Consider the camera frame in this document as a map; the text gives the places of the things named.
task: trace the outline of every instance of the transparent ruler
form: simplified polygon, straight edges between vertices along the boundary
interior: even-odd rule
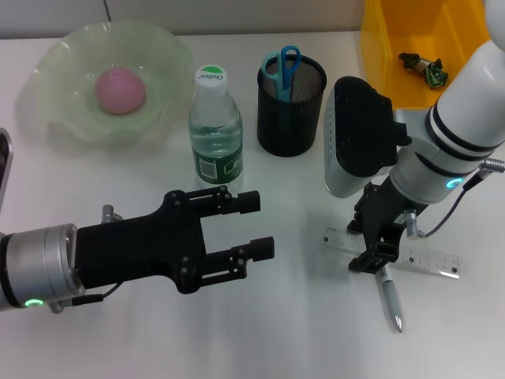
[[[363,235],[327,227],[323,233],[325,246],[359,256],[365,248]],[[395,268],[459,279],[459,259],[455,255],[412,247],[401,247]]]

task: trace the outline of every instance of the pink ball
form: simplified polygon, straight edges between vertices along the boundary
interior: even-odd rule
[[[126,114],[138,109],[145,101],[142,79],[129,69],[114,67],[99,76],[95,94],[102,108],[112,114]]]

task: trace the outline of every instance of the pen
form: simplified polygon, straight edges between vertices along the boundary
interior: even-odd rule
[[[389,313],[389,317],[391,318],[393,325],[401,333],[403,330],[402,311],[400,310],[398,295],[396,293],[395,283],[393,283],[393,278],[391,277],[389,265],[385,265],[381,268],[380,278],[382,280],[382,288],[386,299],[387,312]]]

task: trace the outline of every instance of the table surface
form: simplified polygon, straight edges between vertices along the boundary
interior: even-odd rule
[[[104,303],[53,315],[47,307],[0,314],[2,376],[279,379],[503,376],[505,233],[503,177],[465,196],[443,229],[416,242],[457,254],[461,279],[392,270],[405,330],[393,331],[374,276],[348,272],[349,257],[323,249],[326,226],[345,227],[360,194],[324,187],[323,128],[304,155],[278,158],[256,140],[256,72],[263,56],[296,44],[335,81],[362,77],[359,33],[182,37],[195,67],[226,68],[244,121],[243,190],[262,211],[203,222],[208,251],[273,235],[276,257],[251,263],[246,280],[180,295],[152,277],[123,284]],[[129,218],[157,209],[169,190],[196,188],[187,121],[161,146],[128,152],[62,152],[37,133],[23,88],[55,39],[0,41],[0,126],[16,151],[0,216],[5,233],[99,223],[103,204]],[[504,159],[501,148],[495,157]],[[431,229],[459,190],[419,219]]]

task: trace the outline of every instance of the plastic water bottle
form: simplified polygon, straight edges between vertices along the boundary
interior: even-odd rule
[[[196,72],[189,136],[200,184],[229,184],[236,190],[242,177],[242,118],[222,67],[204,66]]]

